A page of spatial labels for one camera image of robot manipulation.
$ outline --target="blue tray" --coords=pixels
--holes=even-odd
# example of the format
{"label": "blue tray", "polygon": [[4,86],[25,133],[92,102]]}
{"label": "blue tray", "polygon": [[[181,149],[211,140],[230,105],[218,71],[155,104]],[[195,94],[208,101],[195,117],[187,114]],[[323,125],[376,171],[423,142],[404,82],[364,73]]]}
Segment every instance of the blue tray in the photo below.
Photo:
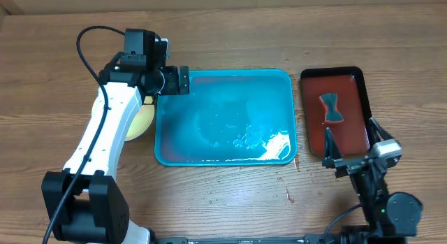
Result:
{"label": "blue tray", "polygon": [[167,166],[286,164],[298,151],[291,79],[279,69],[190,71],[160,96],[155,157]]}

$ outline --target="black cable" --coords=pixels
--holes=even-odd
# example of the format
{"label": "black cable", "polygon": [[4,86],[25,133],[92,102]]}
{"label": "black cable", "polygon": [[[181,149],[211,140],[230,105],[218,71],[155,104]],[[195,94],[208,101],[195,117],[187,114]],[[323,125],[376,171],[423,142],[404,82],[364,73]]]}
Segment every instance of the black cable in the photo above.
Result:
{"label": "black cable", "polygon": [[[160,38],[160,36],[159,36],[155,31],[147,31],[147,32],[149,32],[149,33],[152,34],[156,39],[158,39],[158,40],[159,40],[159,44],[161,44],[161,38]],[[158,48],[157,48],[157,44],[156,44],[155,39],[154,39],[154,53],[157,54],[157,52],[158,52]]]}
{"label": "black cable", "polygon": [[373,192],[372,193],[372,199],[374,201],[376,201],[376,198],[377,198],[377,187],[376,187],[376,184],[377,184],[377,180],[378,180],[378,178],[376,176],[376,170],[375,170],[376,162],[372,162],[370,168],[371,168],[371,172],[372,172],[372,184],[373,184],[373,188],[374,188],[372,190],[372,192]]}
{"label": "black cable", "polygon": [[353,207],[349,208],[348,210],[344,211],[344,213],[342,213],[341,215],[338,215],[338,217],[336,217],[335,220],[333,220],[333,221],[329,224],[328,228],[326,228],[326,230],[324,231],[324,235],[323,235],[323,239],[322,239],[322,240],[323,240],[323,243],[326,243],[326,238],[327,238],[328,235],[329,235],[329,231],[330,231],[330,229],[331,229],[331,228],[332,228],[338,221],[340,221],[344,216],[348,215],[349,213],[351,213],[352,211],[354,211],[355,209],[360,208],[360,207],[362,207],[362,205],[361,205],[361,204],[358,204],[358,205],[353,206]]}
{"label": "black cable", "polygon": [[42,244],[46,244],[48,242],[48,240],[50,239],[51,230],[53,229],[54,223],[56,222],[56,219],[59,216],[63,205],[65,204],[67,198],[71,195],[71,191],[73,190],[73,187],[75,186],[76,180],[79,178],[79,176],[80,176],[82,170],[84,169],[85,165],[90,160],[90,154],[93,151],[93,147],[95,146],[95,143],[98,140],[99,134],[101,133],[101,130],[102,130],[103,126],[104,126],[105,117],[106,117],[107,111],[109,109],[109,106],[108,106],[109,105],[109,100],[108,100],[107,92],[105,91],[104,86],[99,81],[99,78],[96,75],[95,71],[93,71],[93,69],[91,68],[91,66],[87,62],[87,60],[84,58],[84,55],[82,54],[82,51],[81,51],[81,45],[80,45],[81,37],[87,31],[90,31],[92,29],[107,29],[107,30],[110,30],[110,31],[115,31],[118,34],[125,35],[124,32],[122,32],[120,30],[117,30],[115,28],[112,28],[112,27],[92,26],[92,27],[87,27],[86,29],[82,30],[79,33],[78,38],[76,39],[76,48],[78,49],[79,57],[81,58],[82,62],[84,62],[84,65],[87,67],[87,69],[89,70],[89,72],[91,73],[93,78],[95,78],[96,82],[99,84],[99,87],[101,88],[101,91],[102,91],[102,93],[104,95],[104,112],[103,112],[103,116],[101,118],[101,121],[99,122],[98,129],[96,130],[96,133],[95,133],[93,139],[91,140],[89,149],[85,153],[85,155],[84,155],[84,157],[82,159],[82,163],[79,166],[78,171],[76,171],[76,174],[73,176],[73,179],[71,180],[70,185],[68,186],[68,188],[65,191],[64,195],[62,196],[62,199],[59,202],[59,205],[57,205],[57,208],[56,208],[56,210],[55,210],[55,212],[54,212],[54,214],[53,214],[53,216],[52,216],[52,218],[50,220],[50,223],[48,224],[48,228],[47,228],[47,231],[45,232],[45,235],[43,237]]}

